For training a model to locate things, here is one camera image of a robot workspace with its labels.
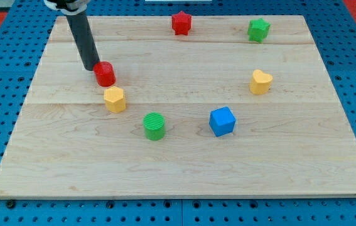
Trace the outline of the robot arm end white collar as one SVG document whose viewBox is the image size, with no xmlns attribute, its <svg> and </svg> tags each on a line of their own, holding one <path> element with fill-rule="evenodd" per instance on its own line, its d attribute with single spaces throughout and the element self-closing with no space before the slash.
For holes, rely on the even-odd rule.
<svg viewBox="0 0 356 226">
<path fill-rule="evenodd" d="M 54 11 L 73 16 L 85 11 L 90 0 L 43 0 L 43 2 Z"/>
</svg>

